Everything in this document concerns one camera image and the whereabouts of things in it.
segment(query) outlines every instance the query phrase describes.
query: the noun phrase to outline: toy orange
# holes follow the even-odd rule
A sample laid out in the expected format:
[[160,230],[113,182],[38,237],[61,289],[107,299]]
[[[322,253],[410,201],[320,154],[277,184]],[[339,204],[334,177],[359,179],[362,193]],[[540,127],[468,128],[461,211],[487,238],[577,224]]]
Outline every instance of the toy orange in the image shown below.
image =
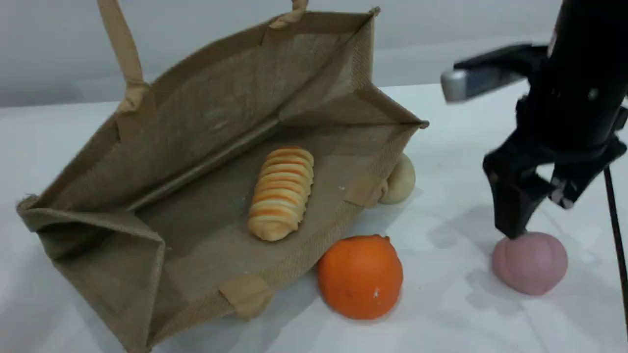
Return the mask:
[[399,298],[403,269],[390,238],[356,236],[334,244],[318,262],[323,299],[342,315],[369,320],[390,311]]

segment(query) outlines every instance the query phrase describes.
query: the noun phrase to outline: bread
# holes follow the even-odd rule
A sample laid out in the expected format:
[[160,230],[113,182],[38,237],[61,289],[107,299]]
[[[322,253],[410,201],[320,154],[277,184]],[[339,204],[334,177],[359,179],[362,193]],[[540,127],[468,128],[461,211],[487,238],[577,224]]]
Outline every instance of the bread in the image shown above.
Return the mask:
[[265,241],[278,241],[299,229],[314,181],[314,157],[287,146],[267,155],[249,209],[249,230]]

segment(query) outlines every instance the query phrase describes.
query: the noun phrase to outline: jute bag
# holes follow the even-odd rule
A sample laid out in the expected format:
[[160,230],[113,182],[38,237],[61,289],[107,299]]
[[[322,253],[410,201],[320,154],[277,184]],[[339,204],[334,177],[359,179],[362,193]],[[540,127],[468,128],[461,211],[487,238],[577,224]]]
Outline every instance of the jute bag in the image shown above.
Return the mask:
[[[373,206],[427,127],[371,83],[369,13],[293,11],[216,41],[152,84],[116,0],[98,0],[124,100],[18,212],[128,352],[236,312],[259,315]],[[247,211],[265,156],[298,145],[315,178],[298,232],[264,242]]]

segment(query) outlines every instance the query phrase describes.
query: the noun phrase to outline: pink ball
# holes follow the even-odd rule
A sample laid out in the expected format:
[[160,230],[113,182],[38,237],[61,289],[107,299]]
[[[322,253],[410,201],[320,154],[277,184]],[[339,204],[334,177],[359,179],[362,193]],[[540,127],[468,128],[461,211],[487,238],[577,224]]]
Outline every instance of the pink ball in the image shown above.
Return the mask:
[[493,250],[493,272],[512,289],[542,295],[567,273],[567,252],[561,242],[545,233],[530,232],[515,240],[503,238]]

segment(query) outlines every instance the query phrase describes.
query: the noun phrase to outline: white table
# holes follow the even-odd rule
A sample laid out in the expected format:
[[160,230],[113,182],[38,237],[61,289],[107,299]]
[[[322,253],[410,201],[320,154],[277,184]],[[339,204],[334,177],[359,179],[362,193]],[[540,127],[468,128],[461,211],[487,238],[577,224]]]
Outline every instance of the white table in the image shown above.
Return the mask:
[[[437,85],[385,89],[431,121],[406,149],[417,169],[411,199],[365,211],[352,231],[389,235],[403,262],[403,297],[386,321],[339,317],[321,301],[313,276],[305,276],[279,292],[262,317],[248,324],[217,320],[154,352],[627,352],[602,177],[573,210],[545,202],[529,225],[558,237],[570,257],[565,279],[551,293],[520,295],[488,267],[502,236],[493,228],[481,161],[514,127],[514,104],[526,90],[521,83],[446,106]],[[41,192],[115,106],[0,109],[2,352],[122,351],[14,212],[15,202]],[[628,158],[612,171],[620,219],[626,220],[628,185],[621,180],[628,175]],[[628,234],[628,223],[622,225]]]

